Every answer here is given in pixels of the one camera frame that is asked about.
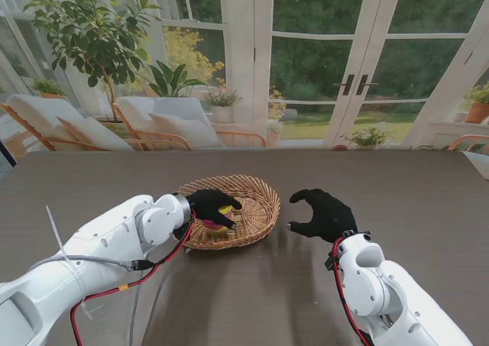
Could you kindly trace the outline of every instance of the tabletop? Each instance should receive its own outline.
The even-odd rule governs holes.
[[[322,188],[349,205],[386,258],[406,268],[474,344],[487,344],[489,184],[454,152],[32,153],[0,183],[0,282],[57,252],[45,205],[66,241],[132,196],[158,198],[233,173],[278,191],[275,228],[256,244],[180,253],[158,270],[140,289],[133,345],[359,344],[323,265],[330,245],[286,229],[288,221],[310,219],[307,204],[288,202],[303,188]],[[87,303],[93,321],[78,314],[85,346],[129,344],[134,291]],[[67,315],[47,344],[75,344]]]

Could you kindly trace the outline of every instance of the wicker basket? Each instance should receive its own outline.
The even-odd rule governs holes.
[[[192,249],[225,249],[254,243],[267,236],[277,222],[280,199],[277,192],[263,180],[252,176],[214,176],[186,184],[178,189],[184,196],[198,189],[220,189],[235,197],[241,210],[233,210],[237,230],[211,235],[196,219],[190,239],[185,245]]]

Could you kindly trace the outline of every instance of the wooden table surface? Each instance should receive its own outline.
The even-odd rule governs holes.
[[[279,192],[276,227],[248,247],[190,251],[165,265],[141,287],[134,345],[359,344],[323,266],[329,244],[285,228],[311,216],[307,204],[288,203],[302,188],[350,205],[386,258],[404,266],[474,344],[488,344],[489,184],[452,152],[32,153],[0,183],[0,282],[57,252],[45,205],[66,241],[134,195],[159,197],[233,173],[258,176]],[[88,302],[94,320],[78,314],[84,345],[127,345],[133,301],[131,289]],[[74,344],[64,316],[48,345]]]

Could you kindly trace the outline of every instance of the white cushion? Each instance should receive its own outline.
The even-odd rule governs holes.
[[[183,119],[174,115],[161,115],[150,113],[161,132],[165,134],[176,134],[183,137],[191,148],[198,147],[221,147],[220,140],[215,131],[201,121]]]
[[[489,156],[464,151],[465,156],[485,178],[489,179]]]
[[[61,117],[69,122],[83,121],[83,116],[64,99],[46,99],[32,95],[12,95],[7,99],[7,104],[14,109],[28,124],[44,137],[56,137],[64,140],[76,139],[65,130],[58,121]],[[72,144],[51,143],[57,150],[84,150],[80,146]]]
[[[83,121],[68,123],[60,119],[60,122],[78,141],[110,151],[134,151],[117,134],[105,128],[100,122],[91,117]]]
[[[183,119],[200,121],[209,129],[212,126],[206,113],[196,98],[149,98],[143,96],[124,96],[115,104],[135,130],[144,132],[164,132],[150,118],[150,113],[172,115]]]

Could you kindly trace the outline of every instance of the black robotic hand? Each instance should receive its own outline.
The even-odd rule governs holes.
[[[294,193],[289,202],[296,203],[302,199],[313,208],[313,218],[303,224],[289,222],[291,231],[308,238],[321,237],[329,243],[334,243],[342,236],[343,231],[357,230],[351,209],[322,189],[302,189]]]
[[[200,189],[186,197],[187,201],[201,220],[211,220],[217,225],[224,225],[229,229],[236,229],[236,223],[219,212],[219,207],[231,205],[241,210],[241,203],[218,189]]]

